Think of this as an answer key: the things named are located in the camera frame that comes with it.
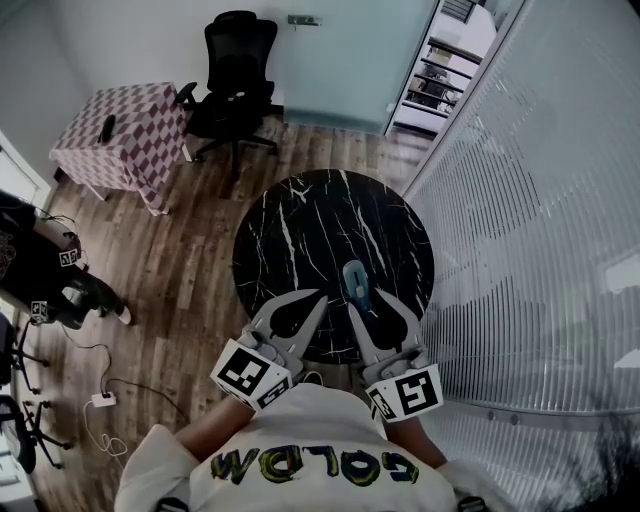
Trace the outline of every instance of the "doorframe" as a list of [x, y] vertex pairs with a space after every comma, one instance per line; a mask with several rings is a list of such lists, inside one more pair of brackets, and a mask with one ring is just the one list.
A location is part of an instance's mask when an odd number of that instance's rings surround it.
[[389, 135], [389, 132], [391, 132], [391, 129], [393, 128], [393, 123], [396, 120], [398, 112], [400, 111], [400, 107], [402, 106], [402, 100], [407, 94], [407, 90], [411, 85], [411, 80], [413, 79], [413, 75], [416, 73], [417, 67], [420, 65], [420, 56], [422, 55], [422, 52], [424, 51], [425, 47], [428, 46], [429, 39], [431, 38], [431, 32], [433, 31], [433, 25], [434, 25], [433, 22], [435, 21], [436, 16], [440, 14], [440, 11], [442, 10], [442, 6], [444, 5], [444, 2], [445, 0], [436, 0], [436, 2], [434, 2], [433, 4], [433, 9], [429, 14], [427, 24], [425, 25], [424, 33], [422, 34], [422, 41], [418, 46], [418, 49], [416, 50], [415, 55], [413, 56], [413, 63], [411, 64], [411, 66], [409, 67], [409, 70], [407, 71], [407, 76], [405, 77], [404, 85], [402, 86], [402, 90], [400, 91], [396, 99], [396, 105], [393, 109], [393, 112], [389, 116], [387, 125], [384, 129], [383, 133], [385, 137]]
[[493, 61], [495, 60], [496, 55], [502, 48], [502, 45], [504, 44], [505, 39], [507, 38], [507, 36], [509, 36], [512, 33], [512, 29], [514, 29], [516, 25], [516, 21], [520, 21], [520, 18], [519, 18], [520, 14], [524, 13], [525, 5], [528, 5], [530, 1], [531, 0], [513, 0], [513, 4], [511, 5], [509, 14], [502, 22], [502, 25], [500, 26], [500, 30], [496, 34], [496, 37], [493, 40], [493, 43], [491, 43], [491, 47], [489, 48], [486, 55], [482, 59], [480, 66], [476, 70], [476, 73], [473, 75], [473, 79], [471, 80], [471, 82], [469, 82], [469, 85], [467, 86], [464, 93], [458, 100], [458, 104], [456, 105], [456, 108], [453, 109], [453, 112], [451, 113], [451, 115], [449, 115], [449, 118], [446, 120], [444, 126], [438, 132], [438, 135], [433, 140], [433, 143], [429, 146], [429, 149], [427, 150], [426, 154], [424, 155], [424, 157], [422, 157], [422, 159], [420, 160], [420, 163], [416, 166], [414, 175], [410, 178], [407, 178], [407, 180], [402, 185], [402, 188], [399, 193], [400, 193], [400, 196], [405, 201], [411, 200], [411, 198], [418, 191], [422, 183], [429, 176], [429, 172], [423, 172], [426, 170], [425, 166], [427, 165], [427, 162], [429, 161], [430, 158], [432, 158], [435, 152], [438, 151], [438, 149], [442, 146], [443, 139], [447, 136], [447, 133], [449, 132], [451, 126], [464, 110], [467, 102], [469, 101], [469, 98], [471, 98], [471, 96], [473, 96], [473, 94], [476, 92], [478, 84], [486, 74], [487, 70], [489, 69], [489, 66], [493, 64]]
[[7, 139], [1, 131], [0, 147], [2, 148], [2, 151], [4, 151], [7, 156], [13, 160], [13, 163], [16, 164], [16, 167], [18, 167], [20, 172], [29, 178], [36, 186], [37, 192], [33, 199], [33, 205], [38, 208], [46, 209], [51, 202], [55, 189], [47, 183], [47, 181], [45, 181], [24, 158], [22, 158], [20, 153], [18, 153], [16, 148], [11, 144], [11, 142], [9, 142], [9, 139]]

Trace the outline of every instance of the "glass door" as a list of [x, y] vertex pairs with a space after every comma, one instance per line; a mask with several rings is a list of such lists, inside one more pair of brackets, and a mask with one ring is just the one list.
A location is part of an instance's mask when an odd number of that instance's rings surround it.
[[437, 4], [304, 0], [283, 13], [285, 121], [383, 133]]

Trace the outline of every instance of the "frosted glass partition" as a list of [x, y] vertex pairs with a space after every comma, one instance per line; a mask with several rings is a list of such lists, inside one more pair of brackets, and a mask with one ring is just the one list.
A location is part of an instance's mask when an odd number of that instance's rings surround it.
[[[422, 328], [447, 399], [543, 424], [640, 412], [640, 365], [621, 367], [640, 349], [639, 49], [626, 0], [526, 0], [406, 194], [432, 241]], [[593, 442], [579, 422], [548, 434], [486, 414], [478, 428], [444, 410], [425, 421], [445, 451], [519, 453], [491, 464], [520, 502], [565, 474], [525, 467], [536, 450]]]
[[436, 0], [298, 2], [320, 27], [281, 25], [285, 121], [380, 133], [422, 42]]

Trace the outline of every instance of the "person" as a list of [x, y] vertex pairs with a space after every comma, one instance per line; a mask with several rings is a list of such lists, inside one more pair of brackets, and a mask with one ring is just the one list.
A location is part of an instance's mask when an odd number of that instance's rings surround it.
[[[75, 264], [62, 265], [61, 253], [72, 249], [80, 253], [75, 233], [38, 218], [34, 206], [0, 190], [0, 298], [30, 316], [32, 303], [46, 303], [39, 323], [59, 321], [79, 329], [95, 310], [129, 324], [129, 309], [107, 284]], [[73, 301], [63, 294], [65, 288], [77, 292]]]
[[[481, 467], [448, 461], [418, 418], [381, 433], [362, 400], [316, 373], [260, 413], [229, 395], [175, 435], [155, 425], [115, 511], [513, 510]], [[465, 499], [475, 508], [459, 509]]]

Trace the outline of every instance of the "wooden floor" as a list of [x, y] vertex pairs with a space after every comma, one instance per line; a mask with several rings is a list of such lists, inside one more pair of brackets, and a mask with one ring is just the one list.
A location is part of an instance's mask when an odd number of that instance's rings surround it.
[[[99, 201], [70, 181], [56, 194], [51, 213], [75, 219], [90, 272], [110, 284], [129, 304], [134, 325], [89, 315], [80, 331], [82, 345], [105, 343], [119, 377], [162, 390], [191, 418], [202, 415], [220, 392], [209, 373], [229, 337], [247, 321], [235, 295], [231, 254], [236, 229], [254, 198], [277, 181], [318, 168], [343, 168], [376, 178], [398, 190], [411, 175], [430, 141], [406, 133], [388, 138], [265, 120], [259, 135], [280, 144], [279, 156], [241, 146], [241, 178], [229, 181], [229, 147], [210, 153], [202, 164], [175, 166], [164, 191], [169, 216], [153, 217], [133, 192], [111, 191]], [[194, 141], [197, 147], [201, 142]], [[45, 412], [45, 432], [76, 446], [52, 447], [65, 469], [50, 467], [41, 453], [34, 473], [45, 507], [57, 511], [110, 511], [121, 469], [101, 453], [85, 432], [83, 406], [99, 392], [106, 362], [101, 348], [80, 350], [59, 325], [31, 328], [28, 347], [50, 360], [29, 375], [53, 403]], [[114, 382], [118, 404], [87, 408], [94, 437], [120, 437], [132, 452], [155, 423], [178, 429], [184, 421], [163, 398]], [[24, 391], [19, 398], [29, 399]], [[121, 457], [124, 464], [126, 456]]]

